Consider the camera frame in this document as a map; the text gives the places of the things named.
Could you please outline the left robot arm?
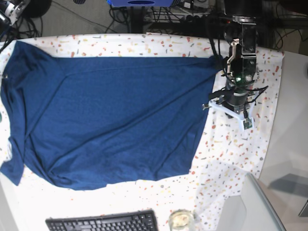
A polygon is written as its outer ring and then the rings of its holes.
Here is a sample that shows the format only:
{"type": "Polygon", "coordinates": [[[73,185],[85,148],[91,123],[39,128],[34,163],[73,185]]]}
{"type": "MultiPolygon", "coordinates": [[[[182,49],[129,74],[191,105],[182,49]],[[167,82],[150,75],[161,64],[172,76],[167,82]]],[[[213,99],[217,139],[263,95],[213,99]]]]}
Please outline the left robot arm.
{"type": "Polygon", "coordinates": [[[248,108],[248,98],[256,89],[254,75],[257,71],[257,22],[262,16],[260,0],[225,0],[224,12],[217,9],[205,17],[205,29],[222,75],[225,87],[212,94],[219,104],[240,113],[248,108]],[[211,26],[218,26],[216,35],[223,36],[229,45],[229,55],[221,56],[220,41],[214,41],[211,26]]]}

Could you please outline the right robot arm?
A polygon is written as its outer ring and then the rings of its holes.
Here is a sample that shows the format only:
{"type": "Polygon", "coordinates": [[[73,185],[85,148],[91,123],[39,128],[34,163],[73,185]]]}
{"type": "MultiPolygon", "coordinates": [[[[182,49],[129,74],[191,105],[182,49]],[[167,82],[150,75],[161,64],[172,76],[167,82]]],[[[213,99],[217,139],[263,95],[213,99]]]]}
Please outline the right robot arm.
{"type": "Polygon", "coordinates": [[[0,22],[12,26],[30,3],[29,0],[1,0],[0,22]]]}

